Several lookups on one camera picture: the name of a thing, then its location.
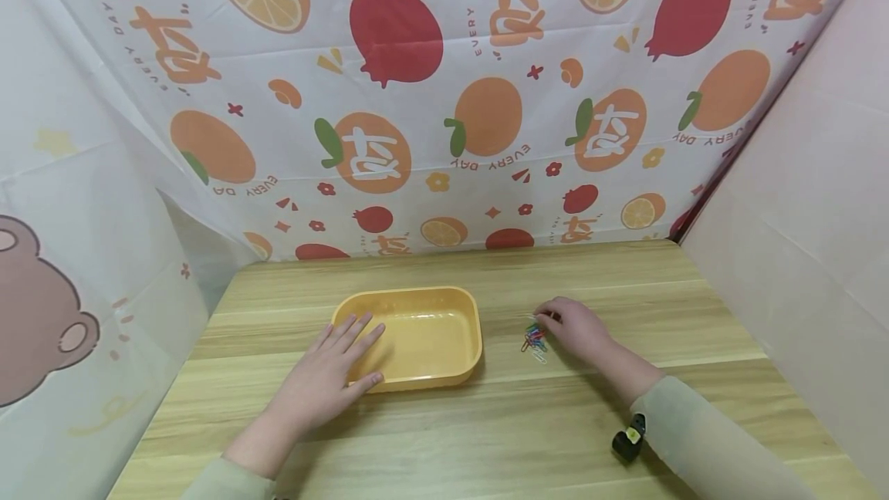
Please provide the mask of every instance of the table surface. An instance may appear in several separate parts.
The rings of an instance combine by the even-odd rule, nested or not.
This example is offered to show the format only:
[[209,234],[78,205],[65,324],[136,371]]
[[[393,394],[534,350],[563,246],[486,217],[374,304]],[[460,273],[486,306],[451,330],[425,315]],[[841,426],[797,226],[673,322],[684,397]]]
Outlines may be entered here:
[[459,285],[481,313],[483,360],[455,388],[366,396],[294,451],[279,498],[694,498],[650,449],[610,453],[626,423],[601,376],[521,353],[552,296],[594,307],[613,336],[683,379],[823,498],[877,498],[672,242],[627,242],[252,265],[232,280],[110,498],[179,498],[256,416],[339,302]]

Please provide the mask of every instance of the beige sleeve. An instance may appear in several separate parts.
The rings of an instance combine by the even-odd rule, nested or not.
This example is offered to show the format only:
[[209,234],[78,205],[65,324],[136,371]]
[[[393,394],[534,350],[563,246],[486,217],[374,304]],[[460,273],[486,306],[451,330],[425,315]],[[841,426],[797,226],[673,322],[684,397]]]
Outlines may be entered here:
[[271,500],[275,482],[216,458],[191,483],[181,500]]
[[810,500],[816,496],[775,454],[676,377],[633,402],[645,441],[704,500]]

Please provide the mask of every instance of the rectangular container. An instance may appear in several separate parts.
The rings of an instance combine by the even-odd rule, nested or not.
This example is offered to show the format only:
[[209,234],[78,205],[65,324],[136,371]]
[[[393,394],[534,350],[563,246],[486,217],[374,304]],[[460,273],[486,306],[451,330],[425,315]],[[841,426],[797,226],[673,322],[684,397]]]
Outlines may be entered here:
[[452,387],[468,379],[482,357],[478,306],[462,288],[363,292],[340,303],[333,324],[364,313],[372,313],[374,319],[361,336],[380,323],[386,324],[386,332],[352,367],[349,377],[355,382],[369,372],[382,372],[385,382],[372,393]]

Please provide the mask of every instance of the right hand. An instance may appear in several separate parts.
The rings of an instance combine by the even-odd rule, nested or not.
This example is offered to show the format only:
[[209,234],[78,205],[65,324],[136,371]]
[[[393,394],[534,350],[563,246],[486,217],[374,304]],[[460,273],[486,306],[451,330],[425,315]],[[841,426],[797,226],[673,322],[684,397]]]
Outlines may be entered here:
[[283,428],[310,431],[343,413],[370,388],[384,381],[382,373],[373,372],[349,384],[352,365],[385,330],[385,325],[377,325],[356,342],[369,322],[370,313],[361,319],[350,315],[339,326],[327,325],[285,378],[265,412]]
[[557,296],[534,309],[534,318],[574,356],[590,362],[612,337],[597,314],[583,303]]

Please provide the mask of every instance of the pile of paper clips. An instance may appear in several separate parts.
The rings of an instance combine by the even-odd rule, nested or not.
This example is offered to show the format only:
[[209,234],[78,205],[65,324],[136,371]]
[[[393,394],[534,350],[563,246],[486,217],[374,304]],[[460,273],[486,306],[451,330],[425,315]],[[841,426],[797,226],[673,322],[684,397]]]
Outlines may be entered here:
[[538,360],[543,365],[546,365],[546,356],[543,355],[549,350],[546,349],[546,344],[543,343],[543,337],[546,335],[546,331],[537,324],[537,319],[533,317],[528,317],[532,319],[534,323],[528,325],[528,328],[525,329],[525,343],[522,345],[522,351],[531,350],[531,354],[534,356],[534,359]]

